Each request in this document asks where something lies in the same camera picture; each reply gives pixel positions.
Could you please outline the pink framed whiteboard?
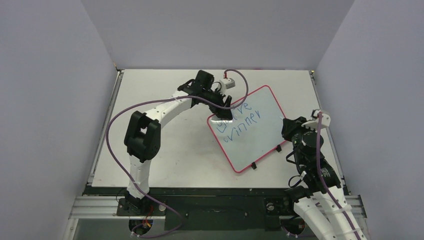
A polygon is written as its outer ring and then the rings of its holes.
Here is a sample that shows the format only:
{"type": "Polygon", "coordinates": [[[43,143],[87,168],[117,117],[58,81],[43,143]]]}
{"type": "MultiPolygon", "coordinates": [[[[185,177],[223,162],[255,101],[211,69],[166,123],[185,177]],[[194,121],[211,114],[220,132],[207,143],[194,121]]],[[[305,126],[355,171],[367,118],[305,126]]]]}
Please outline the pink framed whiteboard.
{"type": "Polygon", "coordinates": [[[234,172],[256,165],[285,142],[281,134],[285,114],[268,85],[249,93],[231,113],[232,120],[211,115],[206,123],[234,172]]]}

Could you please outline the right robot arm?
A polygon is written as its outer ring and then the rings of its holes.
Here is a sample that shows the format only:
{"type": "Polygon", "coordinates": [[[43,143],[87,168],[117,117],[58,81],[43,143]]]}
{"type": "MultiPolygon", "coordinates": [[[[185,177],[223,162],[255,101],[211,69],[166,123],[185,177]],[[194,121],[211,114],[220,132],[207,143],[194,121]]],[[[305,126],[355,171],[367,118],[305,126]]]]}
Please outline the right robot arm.
{"type": "Polygon", "coordinates": [[[330,115],[319,109],[313,110],[310,119],[283,118],[281,135],[292,144],[288,157],[294,157],[292,163],[307,187],[289,189],[282,207],[304,220],[319,240],[365,240],[341,180],[321,152],[321,131],[330,124],[330,115]]]}

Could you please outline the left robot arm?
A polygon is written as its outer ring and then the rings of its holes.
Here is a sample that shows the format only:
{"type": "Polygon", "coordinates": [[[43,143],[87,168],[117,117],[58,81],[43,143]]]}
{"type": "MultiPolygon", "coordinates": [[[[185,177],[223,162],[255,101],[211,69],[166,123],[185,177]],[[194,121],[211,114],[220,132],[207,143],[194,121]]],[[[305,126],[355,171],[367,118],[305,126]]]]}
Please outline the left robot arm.
{"type": "Polygon", "coordinates": [[[180,85],[171,96],[171,100],[161,103],[146,112],[135,111],[129,120],[124,137],[124,145],[130,159],[130,183],[126,189],[125,207],[136,215],[150,211],[153,204],[145,194],[149,188],[149,173],[151,160],[158,154],[161,147],[161,130],[180,113],[206,100],[210,111],[224,120],[233,118],[228,109],[232,97],[225,91],[236,84],[231,78],[218,81],[217,88],[212,89],[214,76],[204,70],[199,70],[194,79],[180,85]]]}

